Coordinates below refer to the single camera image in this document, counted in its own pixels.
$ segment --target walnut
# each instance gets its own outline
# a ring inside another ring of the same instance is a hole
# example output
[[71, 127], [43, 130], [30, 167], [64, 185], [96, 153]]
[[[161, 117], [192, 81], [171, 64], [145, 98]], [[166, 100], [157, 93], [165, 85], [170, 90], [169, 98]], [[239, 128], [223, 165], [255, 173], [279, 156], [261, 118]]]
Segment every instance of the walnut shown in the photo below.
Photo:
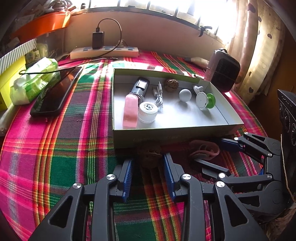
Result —
[[179, 83], [177, 80], [166, 80], [165, 81], [165, 90], [167, 92], [175, 92], [177, 88], [179, 87]]
[[144, 142], [138, 148], [138, 161], [142, 167], [152, 169], [162, 162], [161, 148], [158, 143]]

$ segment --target black speaker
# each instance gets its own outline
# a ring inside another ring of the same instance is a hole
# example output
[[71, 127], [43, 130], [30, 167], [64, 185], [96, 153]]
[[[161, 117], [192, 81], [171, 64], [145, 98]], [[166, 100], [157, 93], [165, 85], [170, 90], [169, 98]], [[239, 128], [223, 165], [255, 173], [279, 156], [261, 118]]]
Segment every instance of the black speaker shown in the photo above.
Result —
[[288, 187], [293, 196], [296, 196], [296, 95], [288, 91], [278, 90], [278, 100]]

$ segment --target white ball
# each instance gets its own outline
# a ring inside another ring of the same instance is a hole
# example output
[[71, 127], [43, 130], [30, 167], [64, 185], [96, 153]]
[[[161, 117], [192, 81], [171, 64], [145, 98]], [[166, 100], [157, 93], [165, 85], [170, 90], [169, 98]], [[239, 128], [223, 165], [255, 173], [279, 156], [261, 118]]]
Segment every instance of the white ball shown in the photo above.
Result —
[[179, 99], [183, 102], [187, 102], [191, 99], [191, 92], [190, 90], [183, 89], [179, 93]]

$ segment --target green suction cup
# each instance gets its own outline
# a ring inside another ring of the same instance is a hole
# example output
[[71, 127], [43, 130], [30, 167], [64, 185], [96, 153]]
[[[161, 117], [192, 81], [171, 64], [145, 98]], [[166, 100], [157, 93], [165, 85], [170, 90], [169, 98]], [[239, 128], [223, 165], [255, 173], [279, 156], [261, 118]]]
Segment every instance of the green suction cup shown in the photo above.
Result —
[[207, 108], [212, 109], [216, 104], [215, 96], [213, 94], [207, 94], [207, 97], [209, 100], [209, 103], [207, 104]]

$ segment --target power strip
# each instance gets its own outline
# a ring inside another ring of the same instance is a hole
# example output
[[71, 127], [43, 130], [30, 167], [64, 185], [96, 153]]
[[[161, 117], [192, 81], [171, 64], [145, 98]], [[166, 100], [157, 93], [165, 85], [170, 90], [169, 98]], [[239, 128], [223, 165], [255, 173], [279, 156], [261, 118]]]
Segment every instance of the power strip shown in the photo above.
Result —
[[[70, 53], [71, 59], [76, 58], [94, 58], [107, 53], [114, 46], [104, 46], [100, 49], [93, 49], [92, 47], [77, 48]], [[136, 47], [117, 47], [112, 52], [104, 55], [104, 57], [138, 57], [139, 50]]]

